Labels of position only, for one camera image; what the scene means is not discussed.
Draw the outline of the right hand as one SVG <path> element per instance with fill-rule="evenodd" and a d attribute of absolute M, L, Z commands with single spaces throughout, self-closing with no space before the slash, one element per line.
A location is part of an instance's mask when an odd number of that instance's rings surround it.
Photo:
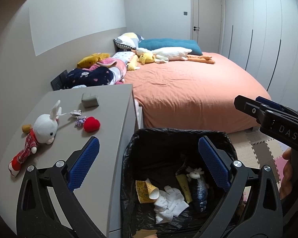
<path fill-rule="evenodd" d="M 288 196 L 292 191 L 292 166 L 291 166 L 291 155 L 292 149 L 288 148 L 285 152 L 283 152 L 283 159 L 287 160 L 286 165 L 283 168 L 283 179 L 281 182 L 281 188 L 279 189 L 279 195 L 281 199 L 284 199 Z"/>

